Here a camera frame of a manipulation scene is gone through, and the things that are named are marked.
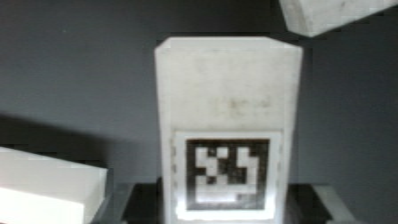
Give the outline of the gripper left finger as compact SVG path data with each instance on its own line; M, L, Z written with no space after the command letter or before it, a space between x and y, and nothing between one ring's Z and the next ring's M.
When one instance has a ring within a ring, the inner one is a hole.
M94 224L163 224L156 183L122 183L106 195Z

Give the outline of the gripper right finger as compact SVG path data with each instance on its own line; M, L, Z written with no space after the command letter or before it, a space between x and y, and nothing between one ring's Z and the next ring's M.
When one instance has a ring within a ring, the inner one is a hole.
M355 217L326 184L291 184L284 224L355 224Z

